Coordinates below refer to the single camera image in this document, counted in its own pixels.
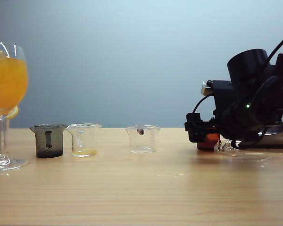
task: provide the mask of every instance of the yellow liquid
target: yellow liquid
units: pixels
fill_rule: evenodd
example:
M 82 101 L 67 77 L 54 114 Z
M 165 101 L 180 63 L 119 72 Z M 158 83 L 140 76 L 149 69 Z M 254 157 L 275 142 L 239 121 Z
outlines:
M 87 149 L 87 150 L 79 150 L 79 151 L 72 152 L 72 155 L 76 157 L 85 157 L 89 155 L 94 155 L 96 153 L 97 153 L 97 150 Z
M 0 114 L 17 106 L 28 83 L 26 63 L 16 58 L 0 57 Z

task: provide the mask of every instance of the dark liquid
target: dark liquid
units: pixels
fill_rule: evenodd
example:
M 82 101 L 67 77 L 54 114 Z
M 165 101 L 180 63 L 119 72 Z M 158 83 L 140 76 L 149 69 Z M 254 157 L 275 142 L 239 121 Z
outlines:
M 54 158 L 54 157 L 59 157 L 61 155 L 63 155 L 63 151 L 62 150 L 39 150 L 36 153 L 38 158 L 42 158 L 42 159 L 46 159 L 46 158 Z

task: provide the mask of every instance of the blue-gray backdrop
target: blue-gray backdrop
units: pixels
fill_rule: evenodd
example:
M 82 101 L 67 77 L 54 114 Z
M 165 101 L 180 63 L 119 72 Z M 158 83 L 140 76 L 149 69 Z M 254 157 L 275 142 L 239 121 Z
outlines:
M 283 0 L 0 0 L 0 40 L 24 48 L 29 72 L 12 127 L 183 127 L 203 80 L 282 39 Z M 210 119 L 213 99 L 199 110 Z

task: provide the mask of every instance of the beaker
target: beaker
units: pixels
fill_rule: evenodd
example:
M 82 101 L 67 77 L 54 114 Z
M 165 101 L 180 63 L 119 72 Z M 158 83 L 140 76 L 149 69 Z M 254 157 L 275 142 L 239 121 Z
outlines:
M 30 127 L 36 137 L 38 158 L 53 158 L 63 154 L 63 124 L 44 124 Z
M 160 128 L 152 125 L 136 125 L 125 128 L 130 139 L 130 151 L 133 153 L 152 153 L 155 151 L 155 139 Z
M 102 126 L 95 123 L 71 124 L 66 130 L 72 136 L 72 155 L 86 157 L 97 153 L 96 133 Z

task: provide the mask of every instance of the cable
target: cable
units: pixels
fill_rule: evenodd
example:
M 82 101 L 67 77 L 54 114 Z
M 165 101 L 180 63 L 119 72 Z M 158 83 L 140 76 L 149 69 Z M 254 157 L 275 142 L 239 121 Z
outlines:
M 275 55 L 275 53 L 279 50 L 279 48 L 283 45 L 283 40 L 276 46 L 276 48 L 271 52 L 271 54 L 268 56 L 266 61 L 263 63 L 261 70 L 259 71 L 258 75 L 261 75 L 261 73 L 264 71 L 266 68 L 267 64 L 271 60 L 271 58 Z
M 208 97 L 210 97 L 210 96 L 212 96 L 212 95 L 213 95 L 213 94 L 211 93 L 211 94 L 205 96 L 204 98 L 202 98 L 202 99 L 196 104 L 196 106 L 195 106 L 195 108 L 194 108 L 194 110 L 193 110 L 192 113 L 195 113 L 196 109 L 198 108 L 198 106 L 201 104 L 202 101 L 204 101 L 206 98 L 208 98 Z
M 264 137 L 264 135 L 266 134 L 268 128 L 269 128 L 269 127 L 265 127 L 264 130 L 262 131 L 262 135 L 258 138 L 258 140 L 256 140 L 256 141 L 255 141 L 254 143 L 252 143 L 251 145 L 246 145 L 246 146 L 244 146 L 244 147 L 238 147 L 238 146 L 236 145 L 237 140 L 232 140 L 231 145 L 232 145 L 233 148 L 236 148 L 236 149 L 247 149 L 247 148 L 251 148 L 251 147 L 253 147 L 255 144 L 257 144 L 260 140 L 263 139 L 263 137 Z
M 195 113 L 195 111 L 197 110 L 197 108 L 199 107 L 199 105 L 201 104 L 202 101 L 204 101 L 205 99 L 207 99 L 208 97 L 211 97 L 211 96 L 213 96 L 213 93 L 211 93 L 211 94 L 205 96 L 204 98 L 202 98 L 202 99 L 196 104 L 196 106 L 195 106 L 195 108 L 194 108 L 192 114 Z M 190 121 L 190 122 L 192 123 L 192 125 L 193 125 L 194 127 L 199 128 L 199 129 L 203 129 L 202 127 L 200 127 L 200 126 L 198 126 L 198 125 L 195 124 L 195 122 L 194 122 L 194 117 L 191 118 L 191 121 Z

